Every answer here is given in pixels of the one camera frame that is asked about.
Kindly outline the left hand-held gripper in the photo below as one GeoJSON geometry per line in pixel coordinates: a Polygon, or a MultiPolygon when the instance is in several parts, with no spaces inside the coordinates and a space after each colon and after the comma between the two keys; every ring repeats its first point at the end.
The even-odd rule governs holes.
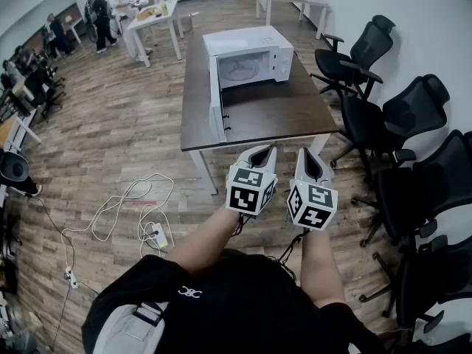
{"type": "Polygon", "coordinates": [[[243,151],[235,162],[237,166],[232,165],[229,169],[226,208],[246,215],[259,215],[274,195],[276,163],[274,145],[258,145],[243,151]]]}

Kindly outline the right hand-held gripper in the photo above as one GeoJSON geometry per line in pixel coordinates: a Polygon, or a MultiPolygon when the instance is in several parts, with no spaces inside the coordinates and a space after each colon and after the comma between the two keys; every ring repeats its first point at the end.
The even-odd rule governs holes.
{"type": "Polygon", "coordinates": [[[288,212],[294,225],[323,231],[338,209],[338,192],[312,182],[331,182],[330,168],[307,147],[298,152],[294,178],[290,181],[288,212]]]}

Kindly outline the round glass turntable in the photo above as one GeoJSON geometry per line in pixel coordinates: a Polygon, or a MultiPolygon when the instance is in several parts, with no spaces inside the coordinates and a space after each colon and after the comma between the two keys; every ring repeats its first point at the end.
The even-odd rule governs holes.
{"type": "Polygon", "coordinates": [[[257,76],[259,63],[251,58],[233,57],[219,61],[220,76],[228,81],[246,81],[257,76]]]}

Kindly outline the person's right forearm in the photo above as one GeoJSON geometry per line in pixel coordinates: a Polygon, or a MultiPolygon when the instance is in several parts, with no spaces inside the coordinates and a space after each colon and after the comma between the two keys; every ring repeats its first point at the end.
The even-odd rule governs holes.
{"type": "Polygon", "coordinates": [[[346,302],[327,231],[310,231],[302,239],[300,286],[318,308],[346,302]]]}

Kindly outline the grey shoulder bag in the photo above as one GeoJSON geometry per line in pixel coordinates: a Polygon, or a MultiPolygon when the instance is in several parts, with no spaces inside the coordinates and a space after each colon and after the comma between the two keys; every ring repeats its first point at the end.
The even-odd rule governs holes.
{"type": "Polygon", "coordinates": [[[169,302],[123,305],[108,317],[93,354],[154,354],[162,338],[169,302]]]}

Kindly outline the person's left forearm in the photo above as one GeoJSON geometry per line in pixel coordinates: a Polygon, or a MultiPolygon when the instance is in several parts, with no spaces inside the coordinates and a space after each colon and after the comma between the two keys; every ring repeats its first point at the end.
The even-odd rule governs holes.
{"type": "Polygon", "coordinates": [[[224,205],[166,254],[190,274],[212,266],[222,254],[240,220],[240,213],[224,205]]]}

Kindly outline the dark brown table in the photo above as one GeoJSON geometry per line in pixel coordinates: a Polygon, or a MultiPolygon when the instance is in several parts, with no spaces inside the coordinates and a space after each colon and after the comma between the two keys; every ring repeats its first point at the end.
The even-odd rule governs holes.
{"type": "Polygon", "coordinates": [[[311,150],[320,153],[338,130],[327,103],[297,56],[284,83],[261,82],[223,93],[228,131],[219,142],[209,125],[210,81],[201,34],[187,44],[181,112],[181,150],[189,153],[206,190],[217,194],[203,152],[238,145],[311,137],[311,150]]]}

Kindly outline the white power strip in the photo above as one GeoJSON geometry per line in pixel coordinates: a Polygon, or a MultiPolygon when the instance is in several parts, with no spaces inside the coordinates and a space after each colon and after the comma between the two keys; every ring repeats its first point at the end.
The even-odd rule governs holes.
{"type": "Polygon", "coordinates": [[[154,223],[152,225],[152,232],[150,233],[150,239],[156,244],[159,250],[163,250],[169,246],[169,241],[164,233],[163,227],[160,223],[154,223]]]}

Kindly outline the white microwave oven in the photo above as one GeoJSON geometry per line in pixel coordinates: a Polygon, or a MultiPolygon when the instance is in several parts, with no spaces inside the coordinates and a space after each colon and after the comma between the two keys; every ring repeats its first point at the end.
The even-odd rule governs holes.
{"type": "Polygon", "coordinates": [[[286,82],[294,56],[292,44],[274,27],[249,27],[214,32],[203,36],[209,69],[209,126],[219,142],[226,141],[228,128],[224,124],[222,91],[227,88],[267,80],[286,82]],[[246,81],[228,81],[220,76],[219,61],[244,57],[256,60],[260,71],[246,81]]]}

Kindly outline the person's black shirt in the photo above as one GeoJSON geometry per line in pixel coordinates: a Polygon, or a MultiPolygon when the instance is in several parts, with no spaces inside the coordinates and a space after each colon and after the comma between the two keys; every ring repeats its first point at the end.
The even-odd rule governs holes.
{"type": "Polygon", "coordinates": [[[275,262],[226,250],[191,275],[149,254],[93,301],[82,326],[92,354],[118,310],[125,316],[149,302],[164,331],[153,354],[386,354],[377,338],[340,302],[316,307],[275,262]]]}

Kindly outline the tan food packet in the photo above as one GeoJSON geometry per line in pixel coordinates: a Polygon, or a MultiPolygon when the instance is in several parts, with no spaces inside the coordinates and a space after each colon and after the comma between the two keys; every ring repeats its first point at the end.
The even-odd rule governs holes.
{"type": "Polygon", "coordinates": [[[136,16],[137,21],[144,21],[148,18],[157,18],[162,15],[161,10],[158,7],[148,7],[139,12],[136,16]]]}

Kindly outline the small white socket adapter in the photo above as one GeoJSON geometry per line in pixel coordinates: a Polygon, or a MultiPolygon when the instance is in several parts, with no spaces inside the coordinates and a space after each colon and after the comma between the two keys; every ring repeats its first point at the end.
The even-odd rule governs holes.
{"type": "Polygon", "coordinates": [[[77,281],[76,276],[72,270],[71,266],[67,266],[64,272],[64,278],[69,281],[72,289],[77,289],[79,282],[77,281]]]}

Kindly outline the grey moulded chair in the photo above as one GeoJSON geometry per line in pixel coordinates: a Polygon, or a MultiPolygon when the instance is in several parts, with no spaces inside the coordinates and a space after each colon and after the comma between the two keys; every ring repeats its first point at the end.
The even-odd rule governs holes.
{"type": "Polygon", "coordinates": [[[28,161],[18,153],[0,150],[0,185],[31,194],[29,179],[28,161]]]}

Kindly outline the wooden-top desk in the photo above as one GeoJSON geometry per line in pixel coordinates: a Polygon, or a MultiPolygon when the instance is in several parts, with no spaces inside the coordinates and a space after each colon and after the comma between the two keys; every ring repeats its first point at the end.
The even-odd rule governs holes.
{"type": "Polygon", "coordinates": [[[24,118],[15,114],[0,124],[0,147],[6,151],[20,153],[28,137],[38,144],[42,143],[41,138],[30,128],[35,114],[36,110],[24,118]]]}

